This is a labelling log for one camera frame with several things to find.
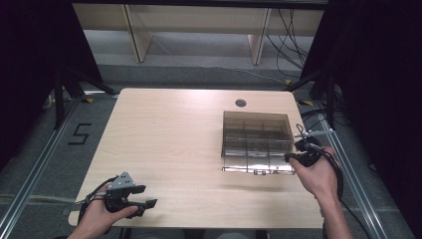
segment wooden table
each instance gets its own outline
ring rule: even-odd
[[[246,101],[239,108],[235,102]],[[296,175],[222,171],[223,112],[288,114],[288,92],[125,89],[112,111],[77,200],[127,171],[146,185],[130,201],[157,198],[142,217],[116,226],[159,228],[321,228],[314,197]],[[77,224],[78,212],[69,218]]]

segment forearm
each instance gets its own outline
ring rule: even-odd
[[[324,218],[328,239],[353,238],[338,199],[336,197],[326,197],[318,198],[317,201]]]

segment floor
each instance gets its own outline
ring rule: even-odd
[[[286,79],[297,80],[297,76],[301,70],[290,63],[286,57],[278,58],[278,53],[269,39],[266,39],[260,65],[254,66],[250,58],[247,37],[241,35],[157,33],[153,37],[145,61],[140,64],[134,61],[127,33],[86,31],[86,36],[98,65],[103,69],[107,69],[107,67],[137,68],[143,66],[168,68],[188,67],[199,70],[230,71],[240,76],[247,75],[259,79],[264,83],[280,84],[281,88],[285,85]],[[283,39],[278,36],[271,36],[270,38],[277,46],[280,46],[281,39]],[[313,38],[297,37],[296,40],[296,45],[307,52],[312,44]],[[295,47],[295,44],[291,41],[287,44],[291,48]],[[286,50],[286,54],[299,67],[303,64],[297,53]],[[283,77],[278,78],[273,75],[261,75],[266,71],[277,72],[277,74]],[[304,103],[299,106],[301,113],[308,109],[321,107],[319,105],[320,103],[313,103],[312,106],[307,106],[309,99],[306,92],[310,87],[305,86],[302,92],[296,95],[299,103]],[[75,111],[77,111],[78,116],[81,116],[81,118],[89,118],[93,111],[103,111],[109,114],[114,102],[115,99],[102,100],[99,109],[86,110],[89,106],[82,105],[75,109]],[[69,103],[68,109],[72,109],[71,103]],[[322,142],[333,145],[338,152],[340,161],[344,163],[347,181],[344,196],[345,201],[349,203],[350,209],[358,214],[358,218],[365,223],[365,227],[368,228],[373,238],[414,238],[399,210],[395,207],[388,191],[377,176],[376,171],[367,167],[370,159],[367,158],[362,146],[359,144],[359,140],[354,134],[353,129],[346,126],[346,119],[337,119],[343,121],[338,121],[336,133],[331,134],[332,136],[327,136]],[[101,138],[101,132],[106,125],[106,119],[89,118],[87,120],[98,121],[100,127],[96,130],[97,135],[93,133],[91,137],[99,140]],[[63,185],[66,185],[66,183],[62,185],[62,183],[54,181],[56,178],[64,176],[64,174],[66,174],[66,178],[71,178],[72,173],[76,172],[84,175],[81,168],[88,168],[90,156],[95,152],[96,142],[92,142],[93,150],[87,152],[87,159],[79,162],[84,166],[78,164],[72,168],[62,168],[64,164],[60,161],[55,159],[52,161],[47,160],[45,162],[46,165],[39,167],[46,168],[44,169],[45,171],[41,171],[41,175],[29,177],[28,175],[32,175],[33,173],[34,165],[38,165],[42,157],[38,155],[47,155],[46,157],[48,157],[48,152],[43,151],[43,145],[53,144],[49,140],[49,135],[54,133],[51,129],[52,124],[54,124],[54,111],[46,111],[45,115],[40,119],[38,126],[31,133],[33,137],[28,138],[28,142],[22,150],[21,155],[12,160],[0,174],[2,179],[8,178],[8,180],[1,180],[2,182],[0,183],[0,214],[7,215],[13,209],[18,211],[16,214],[20,215],[15,221],[11,221],[10,231],[6,234],[2,232],[1,238],[7,238],[8,236],[10,238],[23,238],[23,235],[28,235],[28,233],[31,233],[30,235],[33,238],[46,238],[51,235],[59,236],[61,232],[63,232],[63,235],[66,235],[72,230],[72,227],[66,225],[66,215],[68,213],[67,210],[70,210],[70,207],[72,207],[72,202],[75,200],[74,197],[77,191],[68,191],[66,187],[63,188]],[[313,124],[316,125],[316,129],[324,130],[329,128],[323,118],[319,116],[307,120],[307,125]],[[72,157],[69,155],[71,153],[68,152],[61,154],[60,144],[52,153],[58,154],[62,158]],[[82,178],[76,180],[78,180],[77,183],[81,183]],[[14,205],[14,195],[22,193],[23,190],[26,190],[29,195],[32,195],[30,196],[30,200],[28,199],[28,201],[22,202],[22,204],[27,204],[27,206],[20,207],[18,205],[19,203],[17,203],[16,208],[12,208]],[[60,196],[53,196],[50,190],[61,191],[62,193],[59,193]],[[52,218],[45,219],[45,221],[37,220],[36,217],[34,218],[34,215],[44,215],[44,213],[46,213],[45,215],[51,214],[50,217]],[[52,228],[51,226],[46,228],[46,224],[54,223],[55,217],[61,219],[58,222],[57,228]],[[350,222],[350,227],[355,231],[356,238],[364,237],[356,221],[348,214],[347,220]],[[28,223],[34,226],[31,229],[24,227]],[[54,234],[46,234],[46,230],[54,231]],[[274,231],[271,233],[271,238],[318,238],[319,235],[316,236],[316,233],[313,231],[302,234],[295,233],[297,231]],[[116,235],[118,235],[118,231],[111,231],[110,235],[106,238],[115,238],[114,236]]]

